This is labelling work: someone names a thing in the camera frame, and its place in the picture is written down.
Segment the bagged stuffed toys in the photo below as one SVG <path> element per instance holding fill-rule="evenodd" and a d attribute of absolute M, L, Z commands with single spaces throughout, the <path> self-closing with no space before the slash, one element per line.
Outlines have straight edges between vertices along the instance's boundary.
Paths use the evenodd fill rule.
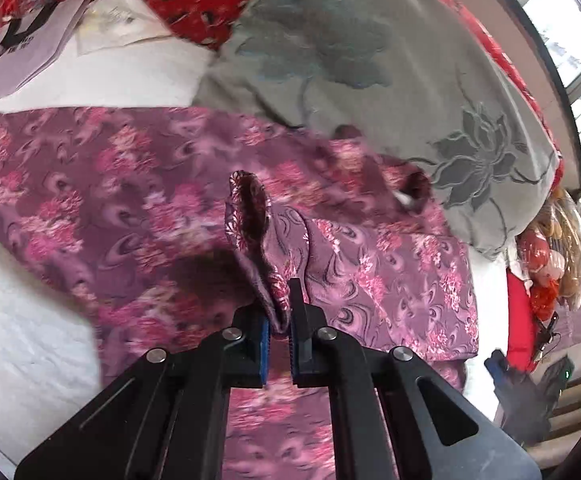
<path fill-rule="evenodd" d="M 554 188 L 529 226 L 517 236 L 522 270 L 530 278 L 530 306 L 542 322 L 558 306 L 581 307 L 581 193 Z"/>

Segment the purple floral blouse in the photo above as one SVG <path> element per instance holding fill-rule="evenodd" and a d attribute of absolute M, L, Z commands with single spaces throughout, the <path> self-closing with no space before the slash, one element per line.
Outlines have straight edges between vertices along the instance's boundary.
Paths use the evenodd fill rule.
<path fill-rule="evenodd" d="M 325 389 L 288 369 L 290 280 L 363 346 L 414 350 L 455 388 L 478 350 L 468 250 L 416 166 L 208 108 L 0 113 L 0 243 L 79 301 L 106 379 L 195 348 L 261 300 L 271 373 L 231 396 L 226 479 L 329 479 Z"/>

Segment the clear plastic packet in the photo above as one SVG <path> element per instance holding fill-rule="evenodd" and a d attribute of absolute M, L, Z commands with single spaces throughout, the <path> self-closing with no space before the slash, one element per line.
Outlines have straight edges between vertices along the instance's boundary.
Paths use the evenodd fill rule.
<path fill-rule="evenodd" d="M 76 31 L 80 55 L 170 36 L 144 0 L 94 0 Z"/>

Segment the white quilted mattress cover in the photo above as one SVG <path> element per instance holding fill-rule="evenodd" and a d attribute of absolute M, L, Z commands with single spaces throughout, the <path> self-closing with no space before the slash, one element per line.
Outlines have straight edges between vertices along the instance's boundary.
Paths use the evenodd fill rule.
<path fill-rule="evenodd" d="M 70 38 L 58 59 L 0 100 L 14 112 L 37 105 L 191 102 L 208 51 L 161 38 L 81 54 Z M 64 292 L 34 278 L 0 247 L 0 471 L 100 391 L 95 330 Z"/>

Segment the grey floral pillow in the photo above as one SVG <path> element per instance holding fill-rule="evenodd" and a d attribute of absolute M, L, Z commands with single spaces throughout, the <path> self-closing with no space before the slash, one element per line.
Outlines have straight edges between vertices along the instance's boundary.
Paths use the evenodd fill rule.
<path fill-rule="evenodd" d="M 195 101 L 360 130 L 423 169 L 453 233 L 488 258 L 539 212 L 559 163 L 517 84 L 442 0 L 250 0 Z"/>

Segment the red cushion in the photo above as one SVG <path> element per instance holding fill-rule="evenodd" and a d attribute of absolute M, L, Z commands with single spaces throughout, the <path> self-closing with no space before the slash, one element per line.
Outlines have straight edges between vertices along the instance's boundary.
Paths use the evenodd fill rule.
<path fill-rule="evenodd" d="M 507 361 L 516 370 L 531 373 L 537 367 L 534 362 L 537 329 L 531 309 L 529 292 L 525 283 L 506 271 L 508 295 L 508 344 Z"/>

